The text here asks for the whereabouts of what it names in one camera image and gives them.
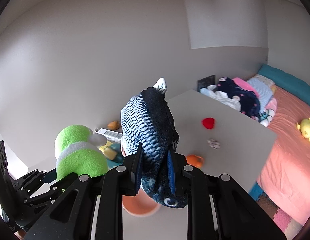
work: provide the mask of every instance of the teal pillow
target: teal pillow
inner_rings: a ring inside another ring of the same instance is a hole
[[[310,86],[303,80],[266,64],[262,65],[258,74],[273,80],[275,85],[297,96],[310,106]]]

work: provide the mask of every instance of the plush fish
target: plush fish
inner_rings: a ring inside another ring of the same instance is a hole
[[[165,101],[167,87],[161,78],[153,87],[132,97],[121,111],[122,148],[126,155],[143,146],[141,187],[156,202],[173,208],[187,205],[186,196],[174,196],[169,188],[167,152],[176,150],[179,136]]]

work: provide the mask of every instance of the screw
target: screw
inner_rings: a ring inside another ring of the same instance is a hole
[[[191,166],[191,165],[185,165],[185,166],[184,166],[184,170],[186,170],[186,171],[192,171],[192,170],[194,170],[194,168],[193,168],[193,166]]]
[[[118,172],[126,171],[126,167],[123,165],[117,166],[116,171],[118,171]]]
[[[231,179],[231,176],[228,174],[222,174],[221,179],[224,181],[229,181]]]
[[[79,181],[83,182],[83,181],[86,181],[88,180],[88,175],[87,174],[83,174],[79,177]]]

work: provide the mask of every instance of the pink bowl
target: pink bowl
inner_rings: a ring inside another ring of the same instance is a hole
[[[135,197],[123,196],[123,208],[127,213],[135,217],[149,217],[156,213],[160,206],[142,189],[138,191]]]

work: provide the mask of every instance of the pink pillow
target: pink pillow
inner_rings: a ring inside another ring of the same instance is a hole
[[[265,109],[272,109],[274,112],[276,112],[277,109],[277,101],[275,98],[272,98],[268,104],[265,106]]]
[[[247,90],[247,91],[252,91],[256,95],[257,98],[260,97],[259,93],[257,93],[257,91],[250,84],[248,84],[246,81],[244,81],[240,78],[233,78],[233,81],[240,88]]]

